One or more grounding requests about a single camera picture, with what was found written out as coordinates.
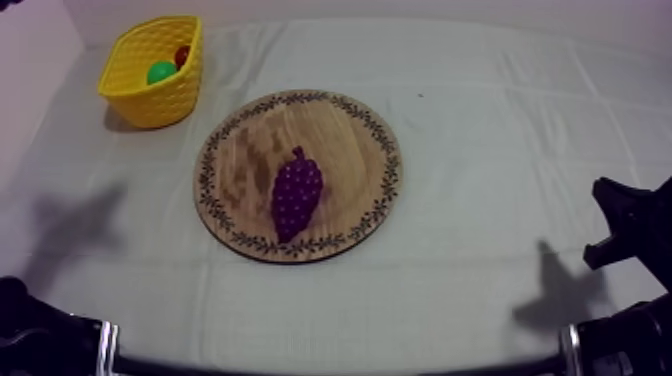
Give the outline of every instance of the wooden plate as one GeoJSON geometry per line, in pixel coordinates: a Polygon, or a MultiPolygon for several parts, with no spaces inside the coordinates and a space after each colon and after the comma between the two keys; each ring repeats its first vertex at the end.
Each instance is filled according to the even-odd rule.
{"type": "Polygon", "coordinates": [[[285,91],[257,99],[224,120],[196,163],[196,208],[210,232],[243,256],[304,263],[342,253],[387,217],[402,181],[392,130],[345,95],[285,91]],[[324,189],[308,228],[278,244],[271,192],[280,167],[303,147],[324,189]]]}

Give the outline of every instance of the plastic basket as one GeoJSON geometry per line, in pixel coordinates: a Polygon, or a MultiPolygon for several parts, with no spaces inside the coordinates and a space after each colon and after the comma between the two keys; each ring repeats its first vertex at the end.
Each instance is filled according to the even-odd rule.
{"type": "Polygon", "coordinates": [[[191,113],[203,70],[203,27],[194,16],[160,17],[137,25],[114,45],[98,82],[98,93],[131,124],[157,128],[191,113]],[[174,75],[151,85],[147,72],[160,60],[173,61],[178,48],[189,57],[174,75]]]}

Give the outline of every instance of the grape stem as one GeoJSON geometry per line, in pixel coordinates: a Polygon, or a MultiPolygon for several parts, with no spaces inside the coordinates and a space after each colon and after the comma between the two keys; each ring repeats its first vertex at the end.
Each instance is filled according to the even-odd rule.
{"type": "Polygon", "coordinates": [[[303,148],[301,146],[297,146],[292,150],[292,153],[296,155],[296,158],[298,159],[305,159],[306,156],[303,154],[303,148]]]}

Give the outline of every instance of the purple grape bunch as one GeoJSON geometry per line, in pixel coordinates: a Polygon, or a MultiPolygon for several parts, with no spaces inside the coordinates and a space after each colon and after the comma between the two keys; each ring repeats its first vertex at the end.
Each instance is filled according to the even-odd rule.
{"type": "Polygon", "coordinates": [[[303,148],[294,148],[296,159],[280,168],[273,186],[271,215],[279,243],[288,243],[305,230],[320,201],[324,186],[317,163],[306,159],[303,148]]]}

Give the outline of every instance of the white tablecloth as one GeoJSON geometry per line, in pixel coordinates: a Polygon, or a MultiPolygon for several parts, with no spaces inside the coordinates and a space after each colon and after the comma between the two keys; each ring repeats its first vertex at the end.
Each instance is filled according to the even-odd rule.
{"type": "Polygon", "coordinates": [[[636,261],[590,274],[607,176],[672,173],[672,60],[420,20],[208,30],[199,102],[129,132],[88,50],[0,198],[0,273],[122,327],[126,353],[278,372],[455,369],[550,353],[556,330],[663,292],[636,261]],[[341,92],[397,135],[404,186],[363,244],[304,266],[237,256],[192,202],[196,154],[243,103],[341,92]],[[126,194],[118,201],[109,187],[126,194]]]}

